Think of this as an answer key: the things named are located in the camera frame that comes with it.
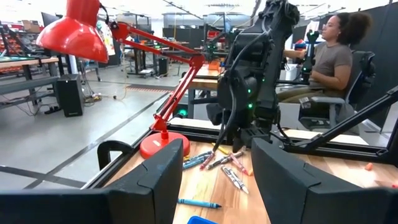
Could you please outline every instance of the computer tower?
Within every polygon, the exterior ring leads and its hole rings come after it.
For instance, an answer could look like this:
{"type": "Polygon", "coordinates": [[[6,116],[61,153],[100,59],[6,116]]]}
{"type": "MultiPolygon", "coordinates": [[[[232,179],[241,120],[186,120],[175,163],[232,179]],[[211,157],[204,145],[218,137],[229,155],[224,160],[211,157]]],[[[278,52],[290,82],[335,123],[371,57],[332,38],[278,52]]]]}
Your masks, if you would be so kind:
{"type": "Polygon", "coordinates": [[[165,57],[159,58],[159,75],[167,76],[169,73],[169,60],[165,57]]]}
{"type": "Polygon", "coordinates": [[[81,89],[80,75],[62,75],[57,81],[57,94],[66,117],[83,115],[85,96],[81,89]]]}

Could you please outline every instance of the ceiling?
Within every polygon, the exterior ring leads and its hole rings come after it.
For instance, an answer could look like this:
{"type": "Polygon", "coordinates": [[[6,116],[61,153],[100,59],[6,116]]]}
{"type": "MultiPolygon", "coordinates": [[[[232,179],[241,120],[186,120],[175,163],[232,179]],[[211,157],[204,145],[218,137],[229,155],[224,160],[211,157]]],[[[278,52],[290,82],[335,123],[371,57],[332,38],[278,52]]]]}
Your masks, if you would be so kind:
{"type": "MultiPolygon", "coordinates": [[[[162,18],[162,14],[166,12],[182,12],[181,10],[170,6],[163,0],[100,0],[101,3],[108,8],[110,14],[120,14],[124,12],[133,12],[137,14],[146,14],[152,18],[162,18]]],[[[250,15],[253,11],[256,0],[168,0],[184,9],[202,16],[211,12],[240,12],[250,15]]],[[[360,7],[362,10],[371,7],[377,7],[387,4],[389,0],[378,1],[362,1],[362,0],[289,0],[289,3],[298,6],[299,11],[307,18],[325,14],[345,7],[342,11],[357,11],[360,7]]],[[[265,7],[266,0],[262,0],[259,10],[265,7]]],[[[3,11],[21,11],[29,12],[32,7],[36,7],[38,11],[65,13],[67,0],[0,0],[0,10],[3,11]]]]}

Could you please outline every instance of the concrete floor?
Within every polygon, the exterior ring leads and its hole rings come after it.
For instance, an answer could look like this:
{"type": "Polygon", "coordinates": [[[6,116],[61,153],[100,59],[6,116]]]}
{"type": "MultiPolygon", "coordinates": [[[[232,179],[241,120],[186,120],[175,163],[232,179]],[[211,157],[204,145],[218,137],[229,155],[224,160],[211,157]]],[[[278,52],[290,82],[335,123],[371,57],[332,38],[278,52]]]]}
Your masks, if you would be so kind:
{"type": "MultiPolygon", "coordinates": [[[[100,70],[102,82],[94,73],[87,74],[90,86],[104,97],[102,101],[85,108],[84,116],[66,118],[62,112],[50,115],[39,113],[28,116],[22,110],[35,110],[31,105],[13,106],[0,110],[0,190],[9,189],[65,189],[79,188],[98,171],[96,147],[102,141],[114,139],[132,144],[153,122],[153,113],[165,100],[167,93],[127,90],[126,85],[171,87],[178,83],[177,64],[169,76],[162,79],[139,78],[121,71],[121,67],[100,70]]],[[[6,95],[15,98],[26,92],[6,95]]],[[[45,98],[43,104],[54,104],[55,99],[45,98]]],[[[284,124],[299,128],[298,106],[282,111],[284,124]]],[[[369,144],[383,146],[388,138],[379,133],[362,131],[361,137],[369,144]]]]}

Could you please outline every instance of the red desk lamp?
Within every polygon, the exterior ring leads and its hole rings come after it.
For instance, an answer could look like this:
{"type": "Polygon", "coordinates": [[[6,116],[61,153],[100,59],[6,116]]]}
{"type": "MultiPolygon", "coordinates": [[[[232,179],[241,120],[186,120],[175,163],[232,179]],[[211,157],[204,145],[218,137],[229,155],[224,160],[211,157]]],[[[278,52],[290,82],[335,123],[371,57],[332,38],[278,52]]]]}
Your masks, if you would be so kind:
{"type": "MultiPolygon", "coordinates": [[[[78,57],[105,63],[108,62],[106,47],[95,28],[97,14],[101,7],[106,12],[106,8],[101,5],[99,0],[68,0],[67,15],[59,21],[55,21],[47,26],[38,36],[37,44],[46,49],[55,50],[60,53],[76,55],[78,57]]],[[[148,34],[126,23],[109,22],[108,13],[105,22],[109,25],[113,38],[118,42],[146,52],[152,52],[153,54],[164,55],[190,65],[189,71],[178,84],[175,91],[170,95],[166,104],[163,105],[159,113],[154,115],[155,123],[151,126],[151,129],[158,131],[158,133],[146,137],[140,145],[141,156],[147,159],[174,139],[183,139],[183,155],[189,155],[189,140],[182,134],[167,131],[167,120],[170,118],[170,115],[172,115],[199,69],[205,63],[205,57],[195,50],[148,34]],[[168,45],[186,54],[190,54],[192,57],[191,59],[186,59],[152,47],[128,41],[126,38],[130,33],[141,35],[164,45],[168,45]]]]}

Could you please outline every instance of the woman's hand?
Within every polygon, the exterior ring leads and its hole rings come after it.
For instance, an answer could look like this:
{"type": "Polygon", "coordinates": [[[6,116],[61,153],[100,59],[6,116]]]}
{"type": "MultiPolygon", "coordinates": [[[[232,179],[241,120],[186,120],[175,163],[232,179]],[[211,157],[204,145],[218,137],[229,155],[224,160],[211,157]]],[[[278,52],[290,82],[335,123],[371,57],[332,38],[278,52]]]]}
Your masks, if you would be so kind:
{"type": "Polygon", "coordinates": [[[307,50],[302,50],[298,53],[298,58],[304,59],[306,54],[307,54],[307,50]]]}

